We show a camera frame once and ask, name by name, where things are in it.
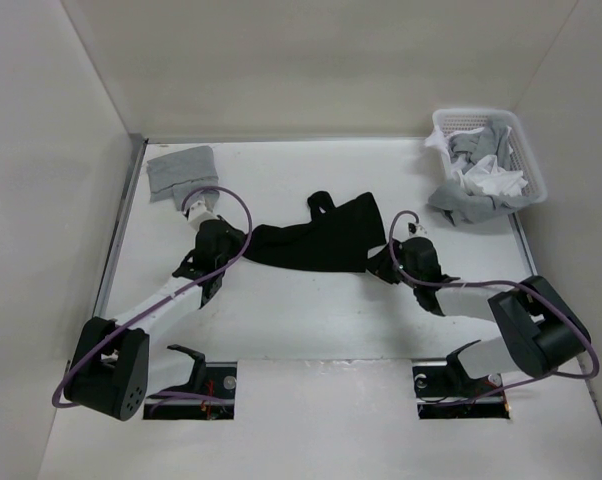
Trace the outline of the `black tank top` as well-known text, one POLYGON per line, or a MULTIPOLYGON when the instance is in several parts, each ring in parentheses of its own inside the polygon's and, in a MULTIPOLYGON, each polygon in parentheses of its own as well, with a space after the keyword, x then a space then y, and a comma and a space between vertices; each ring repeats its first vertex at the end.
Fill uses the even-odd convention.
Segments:
POLYGON ((310 221, 287 227, 259 225, 244 257, 298 271, 363 273, 370 250, 386 244, 377 202, 370 192, 340 206, 326 191, 307 199, 310 221))

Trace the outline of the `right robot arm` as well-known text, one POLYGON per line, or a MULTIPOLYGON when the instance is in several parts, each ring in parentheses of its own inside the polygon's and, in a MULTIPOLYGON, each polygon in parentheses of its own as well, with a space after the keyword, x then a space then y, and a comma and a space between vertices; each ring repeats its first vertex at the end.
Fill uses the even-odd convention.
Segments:
POLYGON ((446 358, 445 384, 464 396, 492 374, 520 371, 532 379, 559 374, 582 353, 593 352, 589 332, 541 276, 519 283, 464 283, 442 272, 436 249, 425 237, 392 241, 367 261, 389 284, 409 286, 419 306, 437 316, 494 323, 499 336, 460 347, 446 358))

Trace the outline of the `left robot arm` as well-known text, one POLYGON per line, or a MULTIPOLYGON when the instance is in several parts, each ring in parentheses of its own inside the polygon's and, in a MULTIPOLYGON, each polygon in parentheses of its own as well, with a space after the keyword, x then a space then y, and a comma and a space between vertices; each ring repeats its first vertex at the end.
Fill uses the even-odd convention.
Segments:
POLYGON ((204 354, 165 345, 162 339, 187 315, 207 306, 250 239, 223 219, 204 221, 194 248, 157 292, 114 319, 95 316, 84 324, 54 405, 82 406, 126 421, 147 397, 212 402, 213 397, 201 394, 204 354))

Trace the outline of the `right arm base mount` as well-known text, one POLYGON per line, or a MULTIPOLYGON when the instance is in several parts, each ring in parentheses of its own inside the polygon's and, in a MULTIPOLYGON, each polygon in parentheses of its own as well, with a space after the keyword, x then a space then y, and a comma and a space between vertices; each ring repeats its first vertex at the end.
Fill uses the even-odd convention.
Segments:
POLYGON ((489 376, 472 379, 462 368, 459 354, 478 340, 458 348, 445 362, 417 362, 412 367, 417 414, 420 420, 502 419, 510 413, 503 392, 489 376))

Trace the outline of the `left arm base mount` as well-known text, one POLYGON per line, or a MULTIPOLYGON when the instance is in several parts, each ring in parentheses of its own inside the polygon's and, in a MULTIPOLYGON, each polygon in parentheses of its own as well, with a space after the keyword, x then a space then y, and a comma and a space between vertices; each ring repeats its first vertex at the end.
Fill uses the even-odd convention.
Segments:
POLYGON ((145 420, 232 420, 238 366, 172 344, 150 364, 145 420))

